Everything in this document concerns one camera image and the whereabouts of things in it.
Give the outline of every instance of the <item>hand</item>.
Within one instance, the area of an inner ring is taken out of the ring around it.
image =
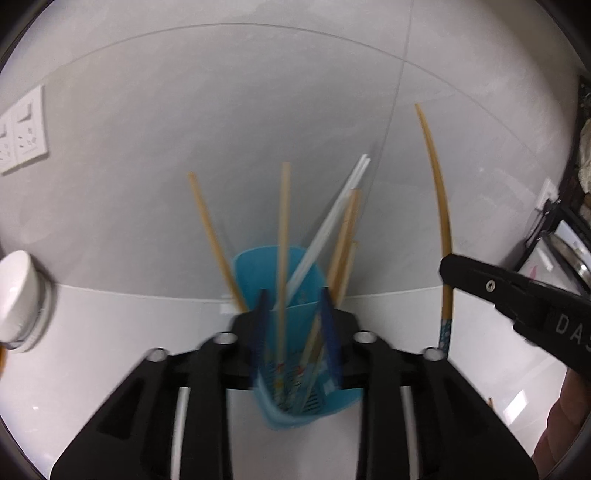
[[[532,459],[546,477],[567,452],[591,410],[591,386],[572,370],[566,372],[560,398],[550,409],[547,428]]]

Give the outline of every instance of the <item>chopstick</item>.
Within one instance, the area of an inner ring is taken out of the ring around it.
[[[345,273],[343,275],[343,283],[340,285],[339,295],[336,300],[336,307],[340,308],[345,299],[345,293],[347,292],[347,287],[349,286],[349,280],[351,278],[351,273],[353,271],[353,262],[355,261],[355,252],[357,250],[359,243],[353,242],[349,249],[349,255],[347,257],[347,264],[345,267]],[[308,402],[308,398],[310,398],[310,394],[312,393],[312,388],[316,383],[316,379],[318,378],[318,374],[320,373],[320,364],[322,363],[322,356],[324,355],[324,347],[322,346],[322,341],[316,342],[316,346],[314,350],[318,348],[320,345],[320,350],[317,352],[312,351],[311,361],[316,362],[314,365],[314,370],[312,370],[312,375],[310,377],[310,382],[308,383],[308,388],[306,389],[306,395],[304,396],[304,401],[301,403],[301,408],[304,408],[306,402]]]
[[[345,252],[347,250],[347,239],[353,235],[353,230],[355,228],[355,219],[359,211],[360,198],[361,196],[359,190],[354,190],[351,193],[349,205],[347,206],[347,211],[345,212],[345,216],[343,217],[343,223],[341,225],[339,236],[337,238],[335,251],[333,252],[332,259],[330,260],[327,283],[329,285],[330,296],[333,297],[333,299],[336,298],[339,292],[339,271],[341,268],[343,256],[345,255]],[[318,338],[319,333],[320,314],[317,313],[316,317],[314,318],[314,322],[312,323],[310,333],[308,334],[308,339],[306,340],[304,352],[302,353],[302,356],[300,358],[300,367],[305,368],[305,366],[308,364],[314,343]]]
[[[290,175],[288,162],[281,166],[281,200],[279,207],[279,232],[277,244],[277,345],[275,402],[280,405],[284,401],[284,370],[285,370],[285,294],[288,268],[289,249],[289,217],[290,217]]]
[[[195,198],[195,204],[197,205],[201,215],[201,221],[203,222],[203,227],[205,228],[205,233],[207,234],[207,238],[209,240],[209,245],[212,248],[213,255],[216,257],[217,266],[222,272],[222,276],[226,281],[226,285],[230,289],[230,292],[232,293],[232,297],[238,306],[238,310],[241,313],[247,312],[248,307],[246,306],[246,302],[242,297],[240,289],[238,289],[236,280],[234,280],[234,276],[232,275],[232,270],[230,269],[230,266],[226,261],[226,257],[224,257],[222,247],[217,240],[216,232],[213,229],[212,220],[209,216],[209,211],[207,210],[207,204],[203,199],[201,188],[199,187],[199,182],[197,181],[197,176],[192,171],[189,172],[187,176],[189,177],[189,182],[193,191],[193,197]]]
[[[328,240],[330,233],[339,218],[339,215],[343,211],[343,208],[345,208],[345,203],[350,195],[351,190],[355,189],[361,181],[361,178],[367,170],[370,161],[371,158],[369,158],[367,155],[363,155],[359,159],[355,165],[355,168],[349,175],[345,186],[339,193],[339,196],[330,209],[329,214],[326,216],[322,222],[322,225],[320,225],[320,228],[316,232],[316,235],[306,250],[304,257],[295,268],[295,271],[287,283],[287,304],[291,303],[291,299],[296,294],[298,288],[300,288],[300,285],[304,281],[308,271],[320,255],[320,251]]]
[[[439,210],[441,254],[442,257],[446,257],[452,253],[452,228],[449,221],[449,210],[447,207],[445,184],[443,183],[443,175],[441,174],[439,158],[437,156],[437,150],[435,149],[435,142],[433,141],[431,129],[427,123],[427,118],[425,117],[423,109],[418,103],[415,103],[414,106],[417,110],[418,119],[421,122],[423,135],[425,137],[425,144],[429,153],[429,160],[431,161],[433,180],[435,182],[435,190],[437,193],[437,208]],[[439,348],[446,354],[446,356],[449,354],[450,337],[452,334],[452,317],[453,288],[444,284],[441,298],[441,329],[439,333]]]
[[[345,272],[343,273],[343,280],[341,282],[339,294],[335,302],[335,305],[338,309],[343,304],[345,294],[347,293],[347,287],[349,286],[349,280],[351,278],[351,273],[353,272],[353,263],[355,262],[355,252],[357,251],[358,246],[359,242],[353,242],[349,248],[349,255],[347,256],[347,264],[345,266]]]
[[[339,280],[339,271],[343,262],[343,256],[349,250],[347,241],[352,237],[355,230],[355,220],[359,211],[359,202],[361,199],[361,193],[359,190],[353,190],[347,205],[347,210],[343,217],[343,223],[341,224],[339,236],[337,237],[335,250],[333,251],[332,258],[330,260],[329,273],[327,276],[327,283],[331,297],[334,299],[337,297],[340,291],[340,285],[337,283]],[[288,406],[294,401],[297,391],[300,388],[301,380],[306,372],[306,366],[313,358],[313,352],[320,352],[319,344],[322,345],[322,337],[320,334],[320,314],[317,313],[312,321],[306,344],[304,345],[304,351],[300,357],[300,363],[294,378],[293,386],[288,396]]]

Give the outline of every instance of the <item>screw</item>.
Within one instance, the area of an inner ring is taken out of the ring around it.
[[[232,332],[221,332],[213,339],[218,345],[231,345],[238,340],[238,337]]]
[[[168,357],[168,352],[163,348],[152,348],[146,359],[150,362],[162,362],[166,360],[166,357]]]
[[[439,348],[427,348],[423,351],[423,357],[430,362],[438,362],[445,358],[445,353]]]
[[[353,335],[353,339],[357,343],[374,343],[377,338],[378,337],[375,333],[367,331],[357,332],[355,335]]]

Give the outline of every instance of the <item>electrical outlet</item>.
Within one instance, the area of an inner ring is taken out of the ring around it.
[[[18,164],[14,151],[14,138],[12,135],[12,122],[10,111],[0,117],[0,172],[15,167]]]
[[[35,87],[10,109],[17,163],[24,163],[47,153],[42,91],[40,85]]]
[[[540,192],[540,196],[538,196],[535,208],[539,211],[544,210],[546,200],[550,200],[551,202],[558,200],[558,189],[550,179],[546,179],[544,185],[542,185],[542,191]]]

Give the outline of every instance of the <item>gray wall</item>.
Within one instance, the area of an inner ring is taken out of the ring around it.
[[[369,152],[351,293],[431,287],[439,227],[413,103],[456,249],[499,262],[560,179],[578,68],[533,0],[56,0],[0,74],[2,111],[45,84],[50,149],[0,177],[0,242],[63,284],[217,298],[187,171],[231,257],[275,242],[282,161],[306,246]]]

